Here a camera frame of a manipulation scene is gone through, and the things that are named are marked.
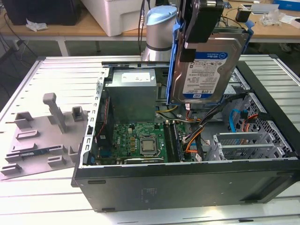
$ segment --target floor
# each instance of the floor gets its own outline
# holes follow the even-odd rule
[[[56,42],[30,41],[28,46],[38,56],[60,56],[60,50]],[[93,41],[69,41],[67,47],[72,56],[89,55],[138,55],[138,45],[134,41],[103,41],[100,42],[101,52],[96,51]],[[259,44],[251,44],[246,54],[259,54]],[[278,44],[264,44],[262,54],[276,54],[296,74],[300,74],[300,52],[293,51],[291,54],[281,51]],[[14,93],[19,83],[26,76],[30,64],[35,61],[35,56],[24,45],[20,50],[11,54],[10,57],[0,63],[0,111]]]

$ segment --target wooden table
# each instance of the wooden table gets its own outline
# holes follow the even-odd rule
[[[230,1],[231,9],[241,7],[242,2]],[[224,9],[223,15],[231,9]],[[300,12],[280,10],[280,12],[286,15],[292,15],[300,17]],[[227,17],[235,20],[237,10],[232,10],[228,13]],[[262,43],[300,43],[300,29],[293,27],[292,25],[282,23],[279,25],[263,26],[259,23],[261,15],[250,14],[249,20],[255,23],[252,28],[254,35],[250,42],[262,42]]]
[[[241,2],[230,1],[232,9],[240,6]],[[300,16],[300,12],[281,10],[287,15]],[[237,11],[233,10],[228,13],[227,17],[235,19]],[[5,39],[16,41],[18,38],[13,35],[11,30],[5,24],[3,18],[4,12],[0,16],[0,32],[5,36]],[[261,15],[250,15],[250,20],[255,22],[253,28],[254,35],[251,42],[260,43],[300,43],[300,30],[294,28],[289,24],[283,23],[281,26],[263,26],[259,24]],[[87,11],[83,11],[81,18],[75,26],[60,26],[49,25],[49,29],[34,32],[29,30],[26,26],[14,26],[10,22],[13,31],[20,36],[22,40],[49,40],[57,41],[60,47],[62,56],[69,56],[66,47],[66,41],[136,41],[138,31],[130,30],[121,35],[108,37],[103,29],[99,26],[96,20]],[[146,36],[146,29],[143,31],[143,36]]]
[[[5,11],[0,16],[0,32],[7,40],[18,40],[12,33],[4,20]],[[93,16],[86,10],[82,11],[81,18],[75,26],[48,25],[47,30],[38,32],[31,31],[25,25],[15,26],[8,20],[10,27],[22,40],[47,40],[57,41],[61,55],[69,56],[66,47],[66,41],[136,41],[137,30],[123,32],[121,35],[109,37],[96,22]],[[143,30],[143,36],[146,36],[146,29]]]

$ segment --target motherboard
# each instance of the motherboard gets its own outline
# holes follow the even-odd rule
[[[168,143],[164,123],[115,124],[112,148],[109,155],[101,157],[102,165],[133,163],[134,160],[158,160],[168,163]],[[179,142],[186,135],[185,126],[176,124]]]

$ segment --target hard drive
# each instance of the hard drive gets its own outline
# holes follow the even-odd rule
[[[219,102],[247,39],[247,33],[231,31],[213,33],[206,43],[183,43],[181,38],[178,49],[181,45],[185,45],[186,49],[196,49],[195,60],[181,62],[181,52],[177,53],[171,103]]]

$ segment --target blue hard drive label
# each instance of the blue hard drive label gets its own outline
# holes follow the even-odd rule
[[[223,60],[228,57],[226,52],[196,52],[195,59]]]
[[[221,68],[228,58],[226,52],[196,52],[187,68],[183,87],[185,98],[209,98],[218,84]]]

